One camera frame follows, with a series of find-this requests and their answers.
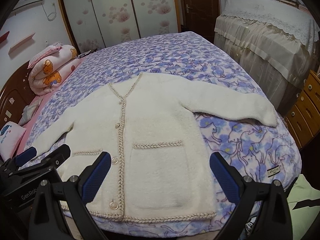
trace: white cardigan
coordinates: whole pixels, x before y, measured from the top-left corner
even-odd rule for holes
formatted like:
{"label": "white cardigan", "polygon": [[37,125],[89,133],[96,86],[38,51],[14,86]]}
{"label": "white cardigan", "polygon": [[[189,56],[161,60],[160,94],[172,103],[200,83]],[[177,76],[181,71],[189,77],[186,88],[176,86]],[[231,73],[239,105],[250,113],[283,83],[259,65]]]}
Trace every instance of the white cardigan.
{"label": "white cardigan", "polygon": [[58,168],[63,181],[79,175],[101,151],[110,153],[110,171],[87,204],[91,214],[141,223],[211,218],[213,174],[193,112],[277,125],[274,107],[258,94],[140,73],[66,109],[33,146],[39,156],[68,131],[72,155]]}

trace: bear print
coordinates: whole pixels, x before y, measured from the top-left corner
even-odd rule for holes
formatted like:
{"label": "bear print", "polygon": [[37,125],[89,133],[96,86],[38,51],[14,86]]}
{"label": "bear print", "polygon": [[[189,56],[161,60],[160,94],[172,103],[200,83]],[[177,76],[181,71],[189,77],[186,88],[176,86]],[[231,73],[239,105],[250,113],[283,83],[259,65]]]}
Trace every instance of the bear print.
{"label": "bear print", "polygon": [[70,49],[71,50],[71,53],[72,53],[72,58],[75,58],[77,56],[77,50],[76,49]]}
{"label": "bear print", "polygon": [[44,68],[43,68],[43,73],[45,75],[50,74],[53,71],[53,64],[51,62],[51,60],[47,59],[44,62]]}
{"label": "bear print", "polygon": [[47,86],[52,86],[53,84],[57,84],[61,82],[61,76],[58,71],[53,72],[49,76],[46,76],[43,80],[42,83],[46,84]]}

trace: cat print blanket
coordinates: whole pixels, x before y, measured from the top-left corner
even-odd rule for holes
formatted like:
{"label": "cat print blanket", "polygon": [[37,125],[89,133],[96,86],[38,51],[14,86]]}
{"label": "cat print blanket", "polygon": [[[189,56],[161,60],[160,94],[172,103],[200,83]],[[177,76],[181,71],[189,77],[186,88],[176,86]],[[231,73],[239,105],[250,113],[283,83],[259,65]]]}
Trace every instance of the cat print blanket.
{"label": "cat print blanket", "polygon": [[80,64],[76,49],[63,45],[62,49],[41,59],[29,75],[31,90],[39,95],[54,91]]}

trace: braided trim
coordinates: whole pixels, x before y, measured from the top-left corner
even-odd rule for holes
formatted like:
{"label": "braided trim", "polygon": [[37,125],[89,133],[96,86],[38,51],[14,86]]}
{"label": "braided trim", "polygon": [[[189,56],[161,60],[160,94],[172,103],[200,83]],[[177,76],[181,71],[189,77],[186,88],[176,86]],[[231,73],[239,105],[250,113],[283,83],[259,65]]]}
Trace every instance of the braided trim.
{"label": "braided trim", "polygon": [[102,149],[92,150],[92,151],[78,151],[78,152],[72,153],[72,156],[74,156],[74,155],[95,155],[95,154],[99,154],[101,152],[102,152]]}
{"label": "braided trim", "polygon": [[119,178],[118,178],[118,198],[119,198],[119,211],[121,217],[124,215],[124,152],[123,152],[123,131],[124,131],[124,116],[125,116],[125,106],[126,106],[126,98],[132,90],[135,88],[137,83],[142,77],[142,72],[139,73],[137,80],[133,83],[130,90],[124,95],[121,96],[112,86],[111,83],[108,83],[112,92],[121,99],[120,104],[121,111],[120,111],[120,126],[118,127],[118,154],[119,154]]}
{"label": "braided trim", "polygon": [[[66,205],[61,205],[61,207],[63,210],[69,210],[68,206]],[[216,212],[209,212],[209,213],[195,213],[187,216],[135,218],[135,217],[121,216],[116,214],[109,214],[109,213],[96,212],[96,211],[90,211],[90,210],[89,210],[89,213],[93,216],[111,219],[112,221],[134,222],[134,223],[141,223],[141,224],[211,219],[217,215]]]}
{"label": "braided trim", "polygon": [[152,144],[134,144],[133,147],[136,149],[150,149],[150,148],[161,148],[161,147],[176,147],[182,146],[182,141],[176,142],[162,142],[162,143],[152,143]]}

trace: power cord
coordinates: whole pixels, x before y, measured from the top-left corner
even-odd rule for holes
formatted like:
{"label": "power cord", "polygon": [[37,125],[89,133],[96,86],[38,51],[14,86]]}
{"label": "power cord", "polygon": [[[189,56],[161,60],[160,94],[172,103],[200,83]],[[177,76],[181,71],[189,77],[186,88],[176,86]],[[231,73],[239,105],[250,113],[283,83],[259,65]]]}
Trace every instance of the power cord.
{"label": "power cord", "polygon": [[44,10],[44,13],[45,13],[45,15],[46,15],[46,17],[47,17],[48,21],[49,21],[49,22],[52,22],[52,21],[56,18],[56,16],[57,16],[57,10],[56,10],[56,6],[55,6],[55,4],[54,4],[54,3],[52,3],[52,6],[54,7],[54,12],[50,13],[49,15],[47,15],[47,13],[46,13],[46,11],[45,11],[45,9],[44,9],[44,7],[43,7],[43,4],[42,4],[42,3],[41,3],[41,5],[42,5],[42,8],[43,8],[43,10]]}

